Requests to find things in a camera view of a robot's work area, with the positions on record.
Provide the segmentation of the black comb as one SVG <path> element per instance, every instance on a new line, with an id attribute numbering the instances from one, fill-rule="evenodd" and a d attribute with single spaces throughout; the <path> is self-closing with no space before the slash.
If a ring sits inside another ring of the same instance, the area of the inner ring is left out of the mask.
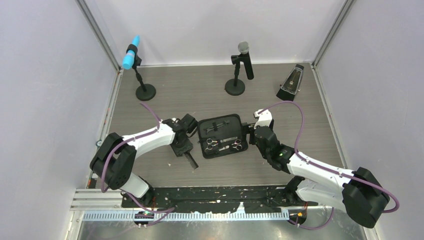
<path id="1" fill-rule="evenodd" d="M 190 152 L 185 152 L 184 153 L 185 157 L 187 158 L 190 166 L 195 170 L 199 167 L 199 165 L 197 164 L 197 162 L 195 161 L 195 159 L 192 157 L 192 155 L 190 154 Z"/>

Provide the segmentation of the silver cutting scissors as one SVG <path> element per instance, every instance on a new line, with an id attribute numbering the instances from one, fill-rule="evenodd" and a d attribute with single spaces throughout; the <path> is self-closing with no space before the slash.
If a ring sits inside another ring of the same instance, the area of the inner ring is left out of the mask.
<path id="1" fill-rule="evenodd" d="M 225 147 L 220 148 L 218 151 L 223 151 L 223 150 L 227 150 L 227 149 L 235 149 L 237 151 L 242 150 L 243 149 L 242 141 L 240 139 L 236 139 L 233 143 L 231 143 L 230 145 L 227 145 Z"/>

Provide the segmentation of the black zipper tool case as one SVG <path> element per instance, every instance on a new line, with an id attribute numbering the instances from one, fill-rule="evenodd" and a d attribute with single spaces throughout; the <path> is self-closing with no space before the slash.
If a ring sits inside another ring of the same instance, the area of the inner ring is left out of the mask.
<path id="1" fill-rule="evenodd" d="M 249 148 L 241 118 L 236 113 L 201 120 L 198 137 L 205 159 L 237 154 Z"/>

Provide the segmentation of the silver thinning scissors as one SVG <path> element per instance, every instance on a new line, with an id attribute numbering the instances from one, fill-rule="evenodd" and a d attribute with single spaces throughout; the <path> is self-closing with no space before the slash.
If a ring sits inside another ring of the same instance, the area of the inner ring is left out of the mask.
<path id="1" fill-rule="evenodd" d="M 229 137 L 229 138 L 221 139 L 221 140 L 213 140 L 212 138 L 208 138 L 206 140 L 207 146 L 206 146 L 206 148 L 205 148 L 204 151 L 205 152 L 211 151 L 211 150 L 214 149 L 215 146 L 219 146 L 219 145 L 221 145 L 223 143 L 230 142 L 230 141 L 233 141 L 233 145 L 240 145 L 241 144 L 241 140 L 238 139 L 236 136 L 235 137 Z"/>

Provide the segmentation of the black hair clip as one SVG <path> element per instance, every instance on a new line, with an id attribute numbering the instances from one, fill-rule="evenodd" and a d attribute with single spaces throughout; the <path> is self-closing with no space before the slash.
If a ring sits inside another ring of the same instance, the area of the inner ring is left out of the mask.
<path id="1" fill-rule="evenodd" d="M 230 123 L 229 120 L 225 120 L 225 121 L 223 121 L 221 123 L 215 123 L 215 122 L 213 122 L 212 123 L 212 126 L 207 127 L 207 128 L 204 128 L 203 130 L 205 131 L 206 134 L 208 134 L 209 132 L 216 131 L 217 129 L 219 129 L 219 128 L 223 127 L 223 126 L 228 125 L 229 123 Z"/>

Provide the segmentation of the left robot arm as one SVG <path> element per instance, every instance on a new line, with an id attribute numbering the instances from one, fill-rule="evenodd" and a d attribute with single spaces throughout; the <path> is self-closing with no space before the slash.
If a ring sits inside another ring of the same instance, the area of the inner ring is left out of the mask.
<path id="1" fill-rule="evenodd" d="M 193 143 L 188 136 L 196 130 L 197 125 L 196 119 L 186 114 L 182 119 L 162 120 L 158 126 L 132 135 L 110 133 L 89 167 L 110 189 L 123 190 L 134 196 L 141 207 L 148 207 L 154 199 L 152 187 L 133 173 L 135 160 L 159 147 L 170 146 L 177 157 L 186 157 L 191 167 L 197 169 L 198 164 L 190 154 Z"/>

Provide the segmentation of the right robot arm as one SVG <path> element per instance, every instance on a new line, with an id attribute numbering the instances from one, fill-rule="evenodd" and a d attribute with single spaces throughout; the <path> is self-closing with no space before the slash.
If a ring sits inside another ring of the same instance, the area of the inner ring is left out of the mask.
<path id="1" fill-rule="evenodd" d="M 294 176 L 285 187 L 285 198 L 291 205 L 301 202 L 327 205 L 372 229 L 390 202 L 389 194 L 366 168 L 351 170 L 313 159 L 280 143 L 268 126 L 250 124 L 242 131 L 273 169 Z"/>

